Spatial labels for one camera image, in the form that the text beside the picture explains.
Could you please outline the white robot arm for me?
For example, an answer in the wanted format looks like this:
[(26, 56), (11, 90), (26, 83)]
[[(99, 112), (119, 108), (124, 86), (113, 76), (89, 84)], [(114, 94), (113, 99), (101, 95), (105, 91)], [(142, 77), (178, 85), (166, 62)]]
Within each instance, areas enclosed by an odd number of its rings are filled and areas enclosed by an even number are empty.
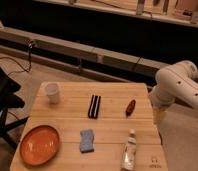
[(149, 93), (153, 107), (153, 122), (159, 124), (165, 110), (178, 98), (198, 111), (198, 83), (194, 81), (198, 69), (188, 60), (177, 62), (156, 72), (156, 85)]

